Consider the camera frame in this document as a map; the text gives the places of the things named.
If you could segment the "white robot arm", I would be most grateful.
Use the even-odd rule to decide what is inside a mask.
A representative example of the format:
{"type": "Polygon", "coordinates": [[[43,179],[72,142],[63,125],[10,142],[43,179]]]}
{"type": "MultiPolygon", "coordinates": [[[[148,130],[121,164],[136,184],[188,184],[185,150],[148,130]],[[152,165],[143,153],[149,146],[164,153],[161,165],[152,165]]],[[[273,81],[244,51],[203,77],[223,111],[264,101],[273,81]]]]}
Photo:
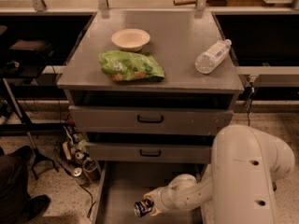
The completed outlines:
{"type": "Polygon", "coordinates": [[[273,183],[294,166],[293,151],[280,138],[230,125],[214,139],[211,176],[198,182],[179,175],[144,197],[153,203],[153,216],[173,209],[190,211],[212,201],[215,224],[279,224],[273,183]]]}

